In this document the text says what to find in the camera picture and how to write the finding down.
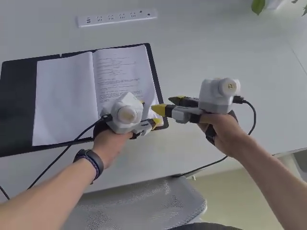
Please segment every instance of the white desk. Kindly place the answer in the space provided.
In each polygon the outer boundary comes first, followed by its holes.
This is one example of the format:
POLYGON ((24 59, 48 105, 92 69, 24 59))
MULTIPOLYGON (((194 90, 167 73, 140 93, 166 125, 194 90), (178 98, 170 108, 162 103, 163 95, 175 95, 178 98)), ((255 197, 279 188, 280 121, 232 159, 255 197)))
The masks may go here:
MULTIPOLYGON (((257 17, 245 0, 10 0, 0 3, 0 15, 0 62, 148 42, 165 102, 174 95, 198 96, 204 78, 238 78, 242 96, 257 110, 253 136, 258 142, 272 154, 307 147, 306 73, 290 47, 295 41, 288 42, 291 24, 281 27, 286 18, 279 13, 257 17), (83 29, 75 23, 77 15, 151 7, 158 10, 157 20, 83 29)), ((252 111, 238 105, 235 112, 248 131, 252 111)), ((87 191, 184 173, 223 156, 196 125, 169 123, 167 130, 129 141, 87 191)), ((43 179, 91 146, 73 146, 43 179)), ((1 158, 0 185, 10 196, 18 194, 61 151, 1 158)), ((222 171, 231 164, 228 159, 213 168, 222 171)))

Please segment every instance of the gray mesh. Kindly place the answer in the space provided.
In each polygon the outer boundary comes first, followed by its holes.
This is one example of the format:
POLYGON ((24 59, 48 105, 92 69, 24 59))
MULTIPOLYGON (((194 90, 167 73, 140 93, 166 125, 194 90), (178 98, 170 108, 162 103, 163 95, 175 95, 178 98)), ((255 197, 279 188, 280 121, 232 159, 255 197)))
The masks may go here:
POLYGON ((167 177, 85 194, 63 230, 166 230, 205 209, 186 178, 167 177))

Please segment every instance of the black cable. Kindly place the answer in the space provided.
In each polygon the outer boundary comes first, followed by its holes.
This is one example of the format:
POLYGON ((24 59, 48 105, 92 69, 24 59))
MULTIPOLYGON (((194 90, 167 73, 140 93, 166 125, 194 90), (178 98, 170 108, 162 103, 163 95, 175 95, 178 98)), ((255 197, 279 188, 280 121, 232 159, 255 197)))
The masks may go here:
MULTIPOLYGON (((251 109, 253 110, 254 122, 253 122, 252 128, 251 128, 250 131, 248 132, 248 135, 250 135, 250 134, 254 131, 255 126, 256 126, 256 121, 257 121, 257 113, 256 113, 256 110, 255 110, 254 106, 253 106, 251 103, 249 103, 248 101, 244 100, 243 97, 239 97, 239 96, 237 96, 236 98, 234 98, 234 101, 233 101, 233 102, 234 102, 234 103, 237 103, 237 104, 247 104, 247 105, 249 105, 249 106, 251 107, 251 109)), ((181 176, 185 176, 185 175, 188 175, 188 174, 191 174, 191 173, 200 171, 200 170, 202 170, 202 169, 204 169, 204 168, 207 168, 207 167, 209 167, 209 166, 212 166, 212 165, 214 165, 214 164, 217 164, 217 163, 220 163, 220 162, 226 160, 227 157, 228 157, 228 156, 224 156, 222 159, 220 159, 220 160, 218 160, 218 161, 215 161, 215 162, 212 162, 212 163, 210 163, 210 164, 201 166, 201 167, 199 167, 199 168, 197 168, 197 169, 194 169, 194 170, 192 170, 192 171, 189 171, 189 172, 186 172, 186 173, 183 173, 183 174, 174 175, 173 177, 181 177, 181 176)))
POLYGON ((65 152, 67 152, 67 150, 73 145, 73 143, 75 141, 77 141, 84 133, 86 133, 88 130, 90 130, 91 128, 93 128, 100 120, 96 121, 94 124, 92 124, 91 126, 89 126, 87 129, 85 129, 82 133, 80 133, 79 136, 76 137, 75 140, 72 141, 72 143, 70 145, 68 145, 66 147, 66 149, 64 149, 64 151, 57 157, 55 158, 55 160, 50 164, 48 165, 48 167, 34 180, 34 182, 28 187, 28 189, 32 188, 36 182, 48 171, 48 169, 51 168, 52 165, 54 165, 63 155, 65 152))
POLYGON ((0 186, 0 190, 2 191, 2 193, 5 195, 5 197, 10 200, 9 195, 4 191, 4 189, 0 186))
MULTIPOLYGON (((253 110, 253 113, 254 113, 254 122, 253 122, 253 126, 252 126, 252 128, 251 128, 251 130, 248 132, 248 135, 250 135, 253 131, 254 131, 254 129, 255 129, 255 126, 256 126, 256 110, 255 110, 255 108, 254 108, 254 106, 251 104, 251 103, 249 103, 248 101, 246 101, 246 100, 243 100, 243 98, 242 97, 237 97, 237 98, 235 98, 234 99, 234 103, 237 103, 237 104, 247 104, 247 105, 249 105, 250 107, 251 107, 251 109, 253 110)), ((72 143, 70 144, 70 145, 68 145, 67 147, 66 147, 66 149, 64 149, 64 151, 57 157, 57 158, 55 158, 55 160, 34 180, 34 182, 28 187, 28 189, 30 189, 30 188, 32 188, 35 184, 36 184, 36 182, 64 155, 64 153, 65 152, 67 152, 67 150, 73 145, 73 143, 75 142, 75 141, 77 141, 84 133, 86 133, 88 130, 90 130, 92 127, 94 127, 98 122, 99 122, 100 120, 98 120, 98 121, 96 121, 94 124, 92 124, 91 126, 89 126, 87 129, 85 129, 79 136, 77 136, 77 138, 75 139, 75 140, 73 140, 72 141, 72 143)), ((213 163, 210 163, 210 164, 207 164, 207 165, 205 165, 205 166, 202 166, 202 167, 199 167, 199 168, 197 168, 197 169, 194 169, 194 170, 192 170, 192 171, 190 171, 190 172, 186 172, 186 173, 183 173, 183 174, 179 174, 179 175, 174 175, 174 177, 181 177, 181 176, 185 176, 185 175, 187 175, 187 174, 190 174, 190 173, 194 173, 194 172, 196 172, 196 171, 199 171, 199 170, 202 170, 202 169, 204 169, 204 168, 207 168, 207 167, 209 167, 209 166, 212 166, 212 165, 214 165, 214 164, 217 164, 217 163, 220 163, 220 162, 222 162, 222 161, 224 161, 226 158, 227 158, 228 156, 224 156, 222 159, 220 159, 220 160, 218 160, 218 161, 215 161, 215 162, 213 162, 213 163)), ((5 197, 9 200, 10 199, 10 197, 7 195, 7 193, 4 191, 4 189, 0 186, 0 190, 3 192, 3 194, 5 195, 5 197)))

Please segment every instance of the cable connector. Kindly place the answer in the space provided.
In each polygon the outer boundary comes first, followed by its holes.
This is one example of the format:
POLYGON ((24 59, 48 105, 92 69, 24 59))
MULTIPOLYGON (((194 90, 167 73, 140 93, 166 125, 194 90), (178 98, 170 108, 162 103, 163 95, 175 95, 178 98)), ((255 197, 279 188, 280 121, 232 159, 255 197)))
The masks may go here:
POLYGON ((236 104, 243 104, 244 103, 244 97, 241 96, 234 96, 232 102, 236 104))

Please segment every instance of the outlet socket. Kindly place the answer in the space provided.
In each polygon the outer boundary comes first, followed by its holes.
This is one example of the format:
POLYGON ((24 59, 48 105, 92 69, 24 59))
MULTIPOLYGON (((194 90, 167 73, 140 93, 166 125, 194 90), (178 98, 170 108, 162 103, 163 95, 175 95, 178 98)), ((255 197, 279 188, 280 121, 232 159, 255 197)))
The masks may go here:
POLYGON ((139 9, 105 15, 81 16, 77 18, 78 27, 123 23, 157 18, 156 9, 139 9))

